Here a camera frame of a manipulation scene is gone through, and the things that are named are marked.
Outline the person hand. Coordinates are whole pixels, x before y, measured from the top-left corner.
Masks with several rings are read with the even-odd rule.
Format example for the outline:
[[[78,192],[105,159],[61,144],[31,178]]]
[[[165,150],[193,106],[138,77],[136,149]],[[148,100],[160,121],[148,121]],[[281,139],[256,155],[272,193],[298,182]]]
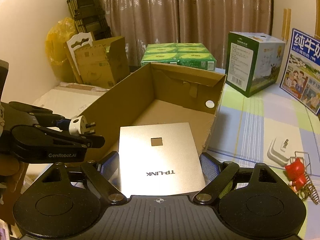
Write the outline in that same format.
[[[19,181],[24,170],[24,163],[18,161],[12,155],[1,153],[0,157],[0,174],[8,177],[13,181]]]

